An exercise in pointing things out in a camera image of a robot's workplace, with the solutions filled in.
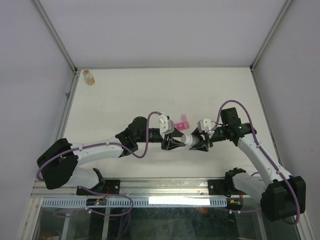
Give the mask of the white pill bottle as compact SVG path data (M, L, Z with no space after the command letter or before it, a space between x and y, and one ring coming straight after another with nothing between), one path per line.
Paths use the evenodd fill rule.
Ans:
M181 136L181 142L186 146L196 146L200 142L200 138L194 134L184 134Z

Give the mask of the pink weekly pill organizer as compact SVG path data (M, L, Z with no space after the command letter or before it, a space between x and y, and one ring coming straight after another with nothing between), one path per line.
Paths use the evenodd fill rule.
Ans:
M189 124L187 115L186 114L182 114L180 116L180 122L175 123L174 127L179 131L188 130L190 128L190 124Z

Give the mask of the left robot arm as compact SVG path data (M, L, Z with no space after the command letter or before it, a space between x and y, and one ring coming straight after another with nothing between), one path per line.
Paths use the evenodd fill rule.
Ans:
M103 159L146 156L149 144L159 143L164 151L185 147L178 140L182 133L173 121L163 113L155 112L159 127L150 128L150 118L138 116L125 130L115 136L96 143L70 143L66 138L58 139L36 161L36 178L43 181L49 190L65 185L85 187L93 194L100 194L105 180L96 168L85 169L87 163Z

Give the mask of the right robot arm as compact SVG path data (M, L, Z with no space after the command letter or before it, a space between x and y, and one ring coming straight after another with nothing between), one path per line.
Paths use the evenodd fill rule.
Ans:
M248 157L260 177L236 167L225 173L223 181L214 185L214 191L228 198L236 192L249 195L271 222L293 216L298 219L306 210L304 179L293 176L269 156L252 124L242 123L236 108L222 109L219 120L222 124L217 128L209 119L200 120L193 133L182 137L182 142L191 150L207 152L215 142L228 140Z

